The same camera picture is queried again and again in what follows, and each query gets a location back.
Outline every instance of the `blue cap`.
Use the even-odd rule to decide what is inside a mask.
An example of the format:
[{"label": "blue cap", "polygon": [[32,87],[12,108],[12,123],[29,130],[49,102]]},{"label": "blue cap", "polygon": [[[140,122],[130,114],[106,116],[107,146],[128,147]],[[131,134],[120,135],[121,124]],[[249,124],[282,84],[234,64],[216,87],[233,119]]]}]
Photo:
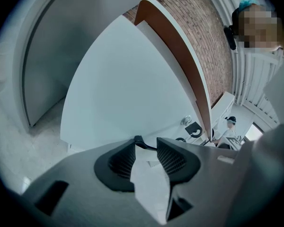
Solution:
[{"label": "blue cap", "polygon": [[260,3],[257,0],[241,0],[239,4],[238,13],[240,13],[241,11],[243,11],[245,8],[249,7],[252,4],[260,5]]}]

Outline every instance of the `window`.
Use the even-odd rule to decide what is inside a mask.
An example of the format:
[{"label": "window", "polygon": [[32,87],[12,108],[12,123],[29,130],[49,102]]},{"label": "window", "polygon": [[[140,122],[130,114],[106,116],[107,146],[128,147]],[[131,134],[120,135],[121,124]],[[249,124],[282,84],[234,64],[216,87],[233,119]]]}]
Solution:
[{"label": "window", "polygon": [[257,140],[263,135],[263,132],[258,128],[256,124],[252,124],[250,129],[247,131],[244,141],[252,141],[252,140]]}]

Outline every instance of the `brick wall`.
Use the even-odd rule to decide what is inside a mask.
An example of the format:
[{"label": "brick wall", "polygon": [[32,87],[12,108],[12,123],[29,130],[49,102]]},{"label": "brick wall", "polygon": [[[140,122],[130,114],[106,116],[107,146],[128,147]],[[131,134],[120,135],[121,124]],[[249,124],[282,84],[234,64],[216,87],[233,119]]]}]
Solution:
[{"label": "brick wall", "polygon": [[[231,53],[221,19],[210,0],[157,0],[187,35],[201,63],[211,105],[231,90]],[[138,6],[124,14],[134,22]]]}]

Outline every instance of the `white table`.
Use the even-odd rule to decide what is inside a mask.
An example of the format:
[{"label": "white table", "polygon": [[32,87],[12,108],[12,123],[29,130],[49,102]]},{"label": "white table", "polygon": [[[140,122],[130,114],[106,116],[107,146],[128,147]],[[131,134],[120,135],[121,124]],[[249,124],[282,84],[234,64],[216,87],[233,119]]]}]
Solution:
[{"label": "white table", "polygon": [[154,147],[157,137],[186,138],[181,120],[187,115],[200,120],[186,82],[176,75],[183,71],[175,74],[170,64],[178,67],[177,60],[168,61],[138,27],[118,17],[91,45],[72,79],[61,139],[85,150],[135,135]]}]

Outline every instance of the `silver knob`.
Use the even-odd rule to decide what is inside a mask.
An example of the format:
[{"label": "silver knob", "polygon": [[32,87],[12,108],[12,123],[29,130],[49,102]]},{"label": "silver knob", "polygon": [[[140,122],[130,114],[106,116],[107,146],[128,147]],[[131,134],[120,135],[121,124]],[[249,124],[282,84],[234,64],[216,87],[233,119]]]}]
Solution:
[{"label": "silver knob", "polygon": [[192,122],[191,116],[185,116],[182,120],[181,120],[181,124],[188,126],[190,123]]}]

